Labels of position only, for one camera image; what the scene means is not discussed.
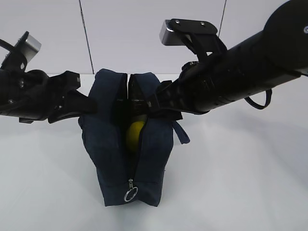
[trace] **zipper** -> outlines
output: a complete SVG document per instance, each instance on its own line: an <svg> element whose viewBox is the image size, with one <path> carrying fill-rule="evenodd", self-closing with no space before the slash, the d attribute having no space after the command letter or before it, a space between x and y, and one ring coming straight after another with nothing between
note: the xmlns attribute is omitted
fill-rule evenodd
<svg viewBox="0 0 308 231"><path fill-rule="evenodd" d="M134 182L134 179L135 179L135 175L136 175L136 171L137 171L137 167L138 167L138 163L139 163L139 159L140 159L140 155L141 155L143 131L145 129L145 126L147 125L147 122L148 122L148 118L146 119L144 126L142 127L142 129L140 131L138 150L137 150L136 156L134 158L133 164L129 168L129 179L128 179L129 190L127 191L127 193L124 196L125 202L130 202L132 199L134 199L134 197L138 193L138 187L137 186L134 187L133 182ZM135 191L135 193L130 198L128 198L128 195L133 191Z"/></svg>

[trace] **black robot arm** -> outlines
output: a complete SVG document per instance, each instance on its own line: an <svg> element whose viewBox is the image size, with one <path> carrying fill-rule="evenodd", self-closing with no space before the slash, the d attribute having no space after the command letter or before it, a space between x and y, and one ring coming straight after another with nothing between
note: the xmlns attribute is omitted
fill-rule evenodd
<svg viewBox="0 0 308 231"><path fill-rule="evenodd" d="M62 119L95 113L96 102L80 92L80 76L66 71L49 77L41 70L25 72L41 44L26 32L17 44L0 40L10 53L0 68L0 115L19 117L22 123Z"/></svg>
<svg viewBox="0 0 308 231"><path fill-rule="evenodd" d="M197 62L187 63L180 77L165 81L147 99L149 114L181 119L181 112L202 115L246 99L257 109L270 103L272 88L308 73L307 0L290 0L267 21L263 31L227 50L208 22L166 20L164 45L187 46ZM265 106L249 97L266 91Z"/></svg>

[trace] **yellow ball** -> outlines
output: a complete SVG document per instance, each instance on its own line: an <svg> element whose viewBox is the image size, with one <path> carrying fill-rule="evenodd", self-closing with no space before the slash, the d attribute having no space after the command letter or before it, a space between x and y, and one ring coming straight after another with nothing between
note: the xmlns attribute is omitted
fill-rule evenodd
<svg viewBox="0 0 308 231"><path fill-rule="evenodd" d="M137 152L139 146L139 135L145 122L137 121L130 125L126 133L126 146L131 152Z"/></svg>

